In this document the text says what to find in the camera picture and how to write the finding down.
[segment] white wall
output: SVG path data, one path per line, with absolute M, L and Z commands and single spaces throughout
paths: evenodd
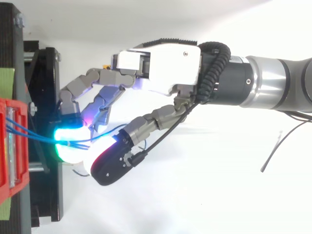
M 307 0 L 14 2 L 28 18 L 25 38 L 61 52 L 61 86 L 90 67 L 110 63 L 111 54 L 121 49 L 160 37 L 221 41 L 233 55 L 312 56 Z M 81 106 L 95 93 L 81 98 Z M 128 90 L 113 107 L 111 125 L 171 100 Z M 269 110 L 199 106 L 140 166 L 111 186 L 101 187 L 64 166 L 64 218 L 53 224 L 42 219 L 34 232 L 311 233 L 312 126 L 296 130 L 260 172 L 279 131 L 285 134 L 296 124 Z

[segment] blue wire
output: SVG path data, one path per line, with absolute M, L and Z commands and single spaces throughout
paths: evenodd
M 38 135 L 38 134 L 36 134 L 36 133 L 34 133 L 34 132 L 28 130 L 27 128 L 24 128 L 23 126 L 21 126 L 20 124 L 16 123 L 15 121 L 13 121 L 13 120 L 11 120 L 11 119 L 9 119 L 9 118 L 6 118 L 6 120 L 9 121 L 9 122 L 11 122 L 11 123 L 13 123 L 13 124 L 16 125 L 17 127 L 23 129 L 24 131 L 28 132 L 29 134 L 35 135 L 35 136 L 37 136 L 37 137 L 45 138 L 45 139 L 48 139 L 48 140 L 52 140 L 52 139 L 47 138 L 47 137 L 45 137 L 45 136 L 40 136 L 40 135 Z M 105 136 L 105 135 L 107 135 L 107 134 L 110 134 L 110 133 L 112 133 L 113 131 L 115 131 L 116 129 L 118 129 L 118 128 L 120 128 L 120 127 L 123 127 L 123 126 L 126 126 L 126 125 L 127 125 L 127 124 L 121 124 L 121 125 L 119 125 L 119 126 L 113 128 L 112 130 L 109 130 L 108 132 L 105 132 L 105 133 L 103 133 L 103 134 L 101 134 L 101 135 L 99 135 L 99 136 L 93 137 L 93 138 L 91 138 L 91 139 L 87 139 L 87 140 L 70 140 L 69 142 L 70 142 L 70 144 L 72 144 L 72 143 L 83 143 L 83 142 L 93 141 L 93 140 L 99 139 L 99 138 L 102 137 L 102 136 Z
M 46 141 L 46 140 L 43 140 L 43 139 L 40 139 L 40 138 L 37 138 L 35 136 L 30 136 L 30 135 L 25 135 L 23 133 L 19 133 L 17 131 L 10 131 L 10 130 L 7 130 L 8 133 L 12 133 L 12 134 L 15 134 L 15 135 L 19 135 L 19 136 L 22 136 L 22 137 L 27 137 L 29 139 L 33 139 L 33 140 L 38 140 L 38 141 L 42 141 L 42 142 L 45 142 L 45 143 L 49 143 L 49 144 L 55 144 L 54 142 L 50 142 L 50 141 Z M 69 147 L 72 147 L 72 148 L 76 148 L 76 149 L 80 149 L 80 150 L 88 150 L 88 146 L 85 146 L 85 145 L 74 145 L 74 144 L 70 144 Z
M 19 132 L 19 131 L 17 131 L 17 130 L 15 130 L 14 128 L 12 128 L 12 127 L 10 127 L 9 125 L 6 125 L 6 127 L 8 128 L 8 129 L 10 129 L 11 131 L 13 131 L 13 132 L 15 132 L 15 133 L 18 133 L 19 135 L 20 134 L 23 134 L 23 133 L 21 133 L 21 132 Z M 38 135 L 38 134 L 35 134 L 35 133 L 33 133 L 35 136 L 34 137 L 38 137 L 39 139 L 36 139 L 36 140 L 39 140 L 39 141 L 42 141 L 42 140 L 45 140 L 45 142 L 47 142 L 47 141 L 51 141 L 51 142 L 53 142 L 53 144 L 61 144 L 61 145 L 67 145 L 68 144 L 68 142 L 70 143 L 70 145 L 76 145 L 76 146 L 81 146 L 81 147 L 85 147 L 85 148 L 89 148 L 88 146 L 86 146 L 86 145 L 81 145 L 81 144 L 76 144 L 76 143 L 71 143 L 70 141 L 66 141 L 66 140 L 60 140 L 60 141 L 58 141 L 58 140 L 54 140 L 54 139 L 51 139 L 51 138 L 47 138 L 47 137 L 44 137 L 44 136 L 40 136 L 40 135 Z
M 27 138 L 30 138 L 30 139 L 33 139 L 33 140 L 46 142 L 46 143 L 49 143 L 49 144 L 61 144 L 61 145 L 67 146 L 67 142 L 66 141 L 57 142 L 57 141 L 55 141 L 53 139 L 44 139 L 44 138 L 41 138 L 41 137 L 31 136 L 31 135 L 27 135 L 27 134 L 21 133 L 21 132 L 15 130 L 14 128 L 12 128 L 12 127 L 10 127 L 8 125 L 6 127 L 9 129 L 9 131 L 7 130 L 7 132 L 9 132 L 9 133 L 13 133 L 13 134 L 16 134 L 16 135 L 19 135 L 19 136 L 22 136 L 22 137 L 27 137 Z M 86 145 L 81 145 L 81 144 L 76 144 L 76 143 L 71 143 L 71 142 L 70 142 L 70 146 L 72 146 L 73 148 L 84 149 L 84 150 L 87 150 L 89 148 Z
M 119 125 L 119 126 L 113 128 L 112 130 L 109 130 L 108 132 L 105 132 L 105 133 L 103 133 L 103 134 L 101 134 L 101 135 L 98 135 L 98 136 L 93 137 L 93 138 L 88 139 L 88 140 L 73 140 L 73 141 L 71 141 L 71 142 L 74 142 L 74 143 L 83 143 L 83 142 L 88 142 L 88 141 L 96 140 L 96 139 L 99 139 L 99 138 L 101 138 L 102 136 L 105 136 L 105 135 L 107 135 L 107 134 L 110 134 L 110 133 L 112 133 L 113 131 L 115 131 L 116 129 L 121 128 L 121 127 L 126 126 L 126 125 L 127 125 L 126 123 L 121 124 L 121 125 Z

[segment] screw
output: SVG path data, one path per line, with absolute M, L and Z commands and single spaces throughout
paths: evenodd
M 35 106 L 35 104 L 33 102 L 30 102 L 28 105 L 28 110 L 31 116 L 34 116 L 35 113 L 38 111 L 37 106 Z
M 60 53 L 55 53 L 55 60 L 56 62 L 61 62 L 62 61 L 62 57 Z
M 24 15 L 22 13 L 18 13 L 14 18 L 14 24 L 19 28 L 25 27 L 25 19 Z

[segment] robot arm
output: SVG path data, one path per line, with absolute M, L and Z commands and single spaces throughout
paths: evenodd
M 137 117 L 114 140 L 108 139 L 97 148 L 97 142 L 91 146 L 89 152 L 94 157 L 85 167 L 99 184 L 109 185 L 137 166 L 148 152 L 133 155 L 132 147 L 151 132 L 183 121 L 198 103 L 312 111 L 312 59 L 243 58 L 230 56 L 224 48 L 228 49 L 215 42 L 196 46 L 193 41 L 171 39 L 145 43 L 114 55 L 112 71 L 91 70 L 62 90 L 61 113 L 66 116 L 79 113 L 75 99 L 92 83 L 106 85 L 80 117 L 94 127 L 97 122 L 107 124 L 110 107 L 124 88 L 147 89 L 168 96 L 177 93 L 174 105 Z

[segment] wire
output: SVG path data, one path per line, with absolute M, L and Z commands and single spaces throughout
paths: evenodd
M 24 131 L 28 132 L 28 133 L 31 134 L 31 135 L 34 135 L 34 136 L 37 136 L 37 137 L 40 137 L 40 138 L 44 138 L 44 139 L 47 139 L 47 140 L 53 140 L 53 139 L 51 139 L 51 138 L 38 135 L 38 134 L 36 134 L 36 133 L 34 133 L 34 132 L 28 130 L 27 128 L 21 126 L 20 124 L 16 123 L 15 121 L 13 121 L 13 120 L 11 120 L 11 119 L 9 119 L 9 118 L 6 118 L 6 120 L 9 121 L 10 123 L 13 123 L 13 124 L 16 125 L 17 127 L 23 129 Z M 116 129 L 118 129 L 118 128 L 120 128 L 120 127 L 123 127 L 123 126 L 126 126 L 126 125 L 127 125 L 127 124 L 121 124 L 121 125 L 119 125 L 119 126 L 113 128 L 112 130 L 109 130 L 108 132 L 105 132 L 105 133 L 103 133 L 103 134 L 101 134 L 101 135 L 99 135 L 99 136 L 93 137 L 93 138 L 91 138 L 91 139 L 86 139 L 86 140 L 70 140 L 70 141 L 65 141 L 65 140 L 56 141 L 56 140 L 53 140 L 53 141 L 55 141 L 56 144 L 61 144 L 61 142 L 62 142 L 63 144 L 67 144 L 68 142 L 70 142 L 70 144 L 75 144 L 75 143 L 83 143 L 83 142 L 93 141 L 93 140 L 99 139 L 99 138 L 102 137 L 102 136 L 105 136 L 105 135 L 107 135 L 107 134 L 110 134 L 110 133 L 112 133 L 113 131 L 115 131 Z
M 70 142 L 74 142 L 74 143 L 83 143 L 83 142 L 88 142 L 88 141 L 97 140 L 97 139 L 99 139 L 100 137 L 105 136 L 105 135 L 108 135 L 108 134 L 112 133 L 113 131 L 117 130 L 118 128 L 121 128 L 121 127 L 126 126 L 126 125 L 127 125 L 126 123 L 121 124 L 121 125 L 119 125 L 119 126 L 113 128 L 112 130 L 109 130 L 108 132 L 105 132 L 105 133 L 103 133 L 103 134 L 101 134 L 101 135 L 98 135 L 98 136 L 93 137 L 93 138 L 88 139 L 88 140 L 71 140 Z
M 307 121 L 307 120 L 304 120 L 304 119 L 296 118 L 296 117 L 294 117 L 294 116 L 292 116 L 290 114 L 287 114 L 287 113 L 285 113 L 285 114 L 288 115 L 290 118 L 293 118 L 294 120 L 297 120 L 297 121 L 302 121 L 302 122 L 306 122 Z
M 147 150 L 145 153 L 150 152 L 153 148 L 155 148 L 167 135 L 169 135 L 178 125 L 181 123 L 185 117 L 198 105 L 199 103 L 193 104 L 189 109 L 186 110 L 184 114 L 169 128 L 160 138 L 158 138 Z
M 80 173 L 77 172 L 75 169 L 72 169 L 72 171 L 73 171 L 74 173 L 76 173 L 78 176 L 82 176 L 82 177 L 88 177 L 88 176 L 90 176 L 89 174 L 86 174 L 86 175 L 80 174 Z
M 10 127 L 9 125 L 6 125 L 6 128 L 8 129 L 7 132 L 9 132 L 9 133 L 16 134 L 16 135 L 19 135 L 22 137 L 27 137 L 29 139 L 33 139 L 33 140 L 37 140 L 37 141 L 42 141 L 42 142 L 49 143 L 49 144 L 68 145 L 68 143 L 69 143 L 69 146 L 73 147 L 73 148 L 84 149 L 84 150 L 87 150 L 89 148 L 89 146 L 87 146 L 87 145 L 81 145 L 81 144 L 77 144 L 74 142 L 71 143 L 70 141 L 55 141 L 53 139 L 49 139 L 46 137 L 38 137 L 38 136 L 32 136 L 32 135 L 24 134 L 24 133 L 21 133 L 21 132 L 15 130 L 14 128 Z
M 141 150 L 146 150 L 146 147 L 147 147 L 147 141 L 146 141 L 146 139 L 144 140 L 144 148 L 143 147 L 140 147 L 139 146 L 139 148 L 141 149 Z
M 311 122 L 310 120 L 306 120 L 304 121 L 303 123 L 300 123 L 299 125 L 297 125 L 296 127 L 294 127 L 292 130 L 290 130 L 286 136 L 284 136 L 284 138 L 274 147 L 274 149 L 272 150 L 270 156 L 268 157 L 268 159 L 266 160 L 266 162 L 264 163 L 264 165 L 262 166 L 261 168 L 261 172 L 264 172 L 264 170 L 267 168 L 272 156 L 274 155 L 275 151 L 278 149 L 278 147 L 283 143 L 283 141 L 294 131 L 296 130 L 297 128 L 299 128 L 301 125 L 305 124 L 305 123 L 308 123 L 308 122 Z

